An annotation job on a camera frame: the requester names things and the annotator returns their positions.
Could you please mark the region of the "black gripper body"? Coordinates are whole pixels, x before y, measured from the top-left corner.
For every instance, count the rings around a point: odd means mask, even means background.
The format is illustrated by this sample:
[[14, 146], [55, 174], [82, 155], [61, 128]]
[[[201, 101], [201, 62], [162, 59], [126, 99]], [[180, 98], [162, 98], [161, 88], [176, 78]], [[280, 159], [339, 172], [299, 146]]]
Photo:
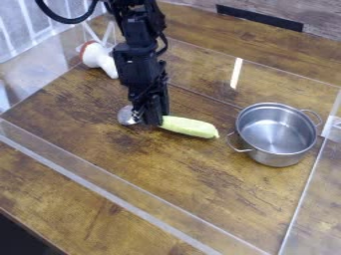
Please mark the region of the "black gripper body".
[[121, 83], [129, 88], [129, 100], [138, 109], [148, 98], [160, 94], [161, 84], [169, 80], [168, 62], [158, 60], [157, 44], [133, 48], [120, 43], [113, 54]]

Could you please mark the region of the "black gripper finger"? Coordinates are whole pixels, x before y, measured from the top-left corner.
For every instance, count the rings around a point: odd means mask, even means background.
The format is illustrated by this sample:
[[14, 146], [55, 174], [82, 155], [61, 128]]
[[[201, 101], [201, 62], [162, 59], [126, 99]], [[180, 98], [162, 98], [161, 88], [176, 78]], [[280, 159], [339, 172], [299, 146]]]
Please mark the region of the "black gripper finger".
[[160, 96], [161, 96], [162, 114], [164, 114], [164, 116], [168, 116], [170, 114], [170, 97], [169, 97], [168, 83], [161, 84]]
[[160, 95], [153, 95], [144, 103], [144, 123], [149, 126], [160, 126], [164, 122], [162, 100]]

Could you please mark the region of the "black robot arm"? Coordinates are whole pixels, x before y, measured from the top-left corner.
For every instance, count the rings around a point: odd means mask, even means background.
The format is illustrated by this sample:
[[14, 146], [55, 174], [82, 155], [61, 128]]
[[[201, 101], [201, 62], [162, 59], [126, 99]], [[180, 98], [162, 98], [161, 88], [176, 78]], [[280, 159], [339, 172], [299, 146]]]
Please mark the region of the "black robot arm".
[[168, 62], [160, 56], [169, 49], [166, 15], [157, 0], [109, 0], [126, 38], [114, 48], [121, 83], [129, 88], [133, 117], [149, 126], [161, 126], [170, 113]]

